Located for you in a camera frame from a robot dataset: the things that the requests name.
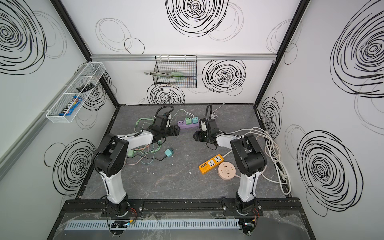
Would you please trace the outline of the purple power strip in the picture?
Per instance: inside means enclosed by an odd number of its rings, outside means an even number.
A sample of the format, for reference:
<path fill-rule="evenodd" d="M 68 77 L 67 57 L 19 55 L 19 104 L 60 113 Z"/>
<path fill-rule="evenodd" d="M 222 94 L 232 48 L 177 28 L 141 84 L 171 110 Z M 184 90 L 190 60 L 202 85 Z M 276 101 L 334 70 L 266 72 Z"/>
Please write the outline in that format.
<path fill-rule="evenodd" d="M 192 129 L 192 128 L 198 128 L 199 127 L 199 123 L 191 123 L 191 124 L 186 124 L 186 121 L 178 121 L 178 126 L 180 129 L 184 130 L 184 129 Z"/>

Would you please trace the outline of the teal charger plug small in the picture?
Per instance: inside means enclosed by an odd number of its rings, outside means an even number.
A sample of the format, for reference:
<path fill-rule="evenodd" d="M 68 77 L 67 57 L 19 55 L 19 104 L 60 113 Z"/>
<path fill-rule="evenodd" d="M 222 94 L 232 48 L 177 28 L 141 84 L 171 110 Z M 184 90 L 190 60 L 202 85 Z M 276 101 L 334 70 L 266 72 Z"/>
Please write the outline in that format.
<path fill-rule="evenodd" d="M 199 123 L 199 118 L 198 117 L 193 117 L 192 118 L 192 123 L 193 124 L 198 124 Z"/>

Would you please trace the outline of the light green charger plug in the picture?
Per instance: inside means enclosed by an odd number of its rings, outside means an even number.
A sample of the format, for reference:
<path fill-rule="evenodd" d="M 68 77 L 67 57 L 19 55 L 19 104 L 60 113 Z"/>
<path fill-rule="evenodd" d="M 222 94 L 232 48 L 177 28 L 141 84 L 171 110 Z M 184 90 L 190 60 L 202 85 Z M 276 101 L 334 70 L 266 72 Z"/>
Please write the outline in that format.
<path fill-rule="evenodd" d="M 192 124 L 192 118 L 186 118 L 186 119 L 185 119 L 185 124 L 186 124 L 186 125 L 190 125 L 190 124 Z"/>

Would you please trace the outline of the orange power strip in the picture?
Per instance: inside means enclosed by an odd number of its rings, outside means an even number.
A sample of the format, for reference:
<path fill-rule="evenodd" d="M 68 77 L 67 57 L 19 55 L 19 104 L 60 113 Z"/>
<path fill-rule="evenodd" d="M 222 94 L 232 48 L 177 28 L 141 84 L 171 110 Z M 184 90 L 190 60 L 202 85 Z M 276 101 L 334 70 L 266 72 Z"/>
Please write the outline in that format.
<path fill-rule="evenodd" d="M 210 172 L 214 168 L 218 167 L 223 161 L 224 161 L 224 158 L 222 155 L 216 155 L 213 158 L 201 164 L 199 166 L 199 170 L 202 175 L 205 175 L 206 173 Z"/>

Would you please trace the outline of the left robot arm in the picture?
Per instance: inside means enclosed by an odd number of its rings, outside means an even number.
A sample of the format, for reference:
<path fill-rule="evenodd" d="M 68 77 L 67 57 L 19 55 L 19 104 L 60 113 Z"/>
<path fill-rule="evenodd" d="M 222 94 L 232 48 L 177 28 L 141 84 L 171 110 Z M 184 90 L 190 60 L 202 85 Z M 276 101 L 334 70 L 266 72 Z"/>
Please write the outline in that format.
<path fill-rule="evenodd" d="M 121 177 L 128 151 L 159 141 L 165 142 L 167 137 L 178 136 L 180 127 L 171 124 L 171 112 L 174 110 L 173 106 L 162 106 L 156 111 L 154 121 L 149 127 L 133 134 L 107 134 L 103 137 L 92 163 L 103 180 L 107 206 L 116 216 L 123 217 L 130 211 L 128 195 Z"/>

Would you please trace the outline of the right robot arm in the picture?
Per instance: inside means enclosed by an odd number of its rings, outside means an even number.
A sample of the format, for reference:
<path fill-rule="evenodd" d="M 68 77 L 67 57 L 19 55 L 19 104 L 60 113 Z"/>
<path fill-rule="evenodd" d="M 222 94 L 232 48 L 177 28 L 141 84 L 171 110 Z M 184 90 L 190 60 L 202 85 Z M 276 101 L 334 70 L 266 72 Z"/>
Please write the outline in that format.
<path fill-rule="evenodd" d="M 199 130 L 193 135 L 196 142 L 211 144 L 232 150 L 236 166 L 240 171 L 240 186 L 235 204 L 241 215 L 246 215 L 258 206 L 256 187 L 258 178 L 267 166 L 266 155 L 254 135 L 236 136 L 221 132 L 212 119 L 212 105 L 207 105 L 205 117 L 199 121 Z"/>

